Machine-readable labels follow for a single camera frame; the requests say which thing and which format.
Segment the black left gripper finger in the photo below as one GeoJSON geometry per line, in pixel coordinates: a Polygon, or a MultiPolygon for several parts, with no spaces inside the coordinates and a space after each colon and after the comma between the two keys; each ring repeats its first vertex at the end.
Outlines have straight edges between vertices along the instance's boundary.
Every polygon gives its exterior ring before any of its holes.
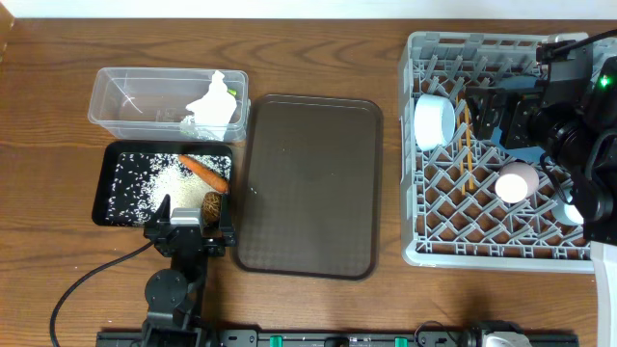
{"type": "Polygon", "coordinates": [[[167,194],[152,216],[152,225],[156,228],[167,226],[171,217],[171,196],[167,194]]]}
{"type": "Polygon", "coordinates": [[[233,234],[234,233],[234,227],[232,224],[232,219],[231,219],[229,204],[228,204],[228,195],[226,194],[221,195],[219,230],[223,234],[233,234]]]}

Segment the brown shiitake mushroom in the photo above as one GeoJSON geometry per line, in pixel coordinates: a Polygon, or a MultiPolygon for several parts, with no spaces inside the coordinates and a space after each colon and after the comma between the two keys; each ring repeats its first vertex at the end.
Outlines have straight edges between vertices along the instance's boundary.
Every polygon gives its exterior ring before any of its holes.
{"type": "Polygon", "coordinates": [[[203,220],[209,225],[218,223],[221,216],[221,207],[221,194],[217,192],[206,193],[201,204],[201,215],[203,220]]]}

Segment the large blue bowl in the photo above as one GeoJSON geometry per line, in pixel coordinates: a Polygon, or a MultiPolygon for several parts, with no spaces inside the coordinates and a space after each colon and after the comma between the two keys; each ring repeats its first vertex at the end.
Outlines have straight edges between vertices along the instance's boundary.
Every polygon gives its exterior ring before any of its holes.
{"type": "MultiPolygon", "coordinates": [[[[532,88],[535,85],[536,80],[537,78],[533,75],[513,76],[504,78],[499,82],[496,82],[495,87],[506,90],[532,88]]],[[[521,147],[507,149],[499,142],[501,134],[502,132],[500,128],[496,126],[493,129],[493,134],[490,139],[491,143],[504,153],[516,158],[517,160],[522,160],[531,164],[537,164],[540,161],[541,155],[545,152],[540,147],[521,147]]]]}

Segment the white rice grains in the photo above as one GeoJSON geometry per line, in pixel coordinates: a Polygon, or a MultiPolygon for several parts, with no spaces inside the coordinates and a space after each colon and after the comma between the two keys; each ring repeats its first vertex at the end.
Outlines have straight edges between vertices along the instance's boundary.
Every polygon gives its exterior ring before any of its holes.
{"type": "Polygon", "coordinates": [[[111,226],[140,227],[169,197],[170,208],[198,208],[217,193],[183,162],[182,154],[123,152],[104,180],[102,222],[111,226]]]}

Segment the orange carrot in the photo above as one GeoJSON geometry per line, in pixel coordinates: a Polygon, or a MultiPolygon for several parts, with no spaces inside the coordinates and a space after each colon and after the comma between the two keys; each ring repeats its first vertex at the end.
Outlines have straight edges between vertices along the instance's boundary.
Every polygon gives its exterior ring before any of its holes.
{"type": "Polygon", "coordinates": [[[211,171],[197,160],[180,154],[178,160],[193,174],[198,176],[203,182],[209,185],[213,190],[220,194],[226,194],[229,189],[228,182],[217,173],[211,171]]]}

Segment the small light blue bowl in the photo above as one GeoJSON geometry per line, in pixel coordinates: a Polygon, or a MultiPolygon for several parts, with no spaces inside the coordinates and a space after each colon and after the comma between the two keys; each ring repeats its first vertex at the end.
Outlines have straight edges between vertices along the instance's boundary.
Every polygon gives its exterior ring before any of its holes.
{"type": "Polygon", "coordinates": [[[443,96],[423,94],[416,102],[414,133],[422,151],[448,145],[454,136],[456,120],[453,104],[443,96]]]}

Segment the aluminium foil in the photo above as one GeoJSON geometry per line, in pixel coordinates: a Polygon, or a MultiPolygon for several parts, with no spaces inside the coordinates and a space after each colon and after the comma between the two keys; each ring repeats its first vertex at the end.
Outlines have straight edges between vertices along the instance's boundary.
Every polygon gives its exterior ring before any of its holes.
{"type": "Polygon", "coordinates": [[[223,141],[226,134],[224,128],[197,123],[194,115],[186,116],[179,128],[184,135],[201,141],[223,141]]]}

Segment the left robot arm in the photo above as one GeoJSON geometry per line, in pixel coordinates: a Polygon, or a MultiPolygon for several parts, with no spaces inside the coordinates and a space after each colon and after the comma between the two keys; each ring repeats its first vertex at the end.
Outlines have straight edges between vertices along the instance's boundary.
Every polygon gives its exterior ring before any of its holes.
{"type": "Polygon", "coordinates": [[[220,199],[219,219],[214,228],[221,234],[212,236],[209,232],[213,227],[204,223],[199,208],[171,209],[171,197],[163,198],[156,212],[144,224],[144,237],[148,241],[144,246],[91,270],[62,295],[49,319],[51,344],[60,344],[56,321],[62,305],[77,287],[94,275],[153,247],[169,258],[171,264],[148,279],[145,287],[148,313],[141,335],[121,338],[120,341],[126,341],[130,346],[217,346],[218,336],[201,319],[207,263],[209,258],[222,257],[228,247],[236,245],[228,195],[223,194],[220,199]]]}

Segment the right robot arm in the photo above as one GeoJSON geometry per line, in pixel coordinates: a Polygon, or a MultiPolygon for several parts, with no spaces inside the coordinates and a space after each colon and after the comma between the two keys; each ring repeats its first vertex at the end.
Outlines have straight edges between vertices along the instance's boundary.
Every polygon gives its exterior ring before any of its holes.
{"type": "Polygon", "coordinates": [[[593,71],[597,41],[609,30],[583,40],[541,43],[536,61],[546,78],[526,89],[469,87],[473,135],[488,140],[496,128],[507,149],[541,147],[543,160],[565,169],[570,195],[555,191],[583,218],[591,246],[598,292],[598,343],[616,343],[616,60],[593,71]]]}

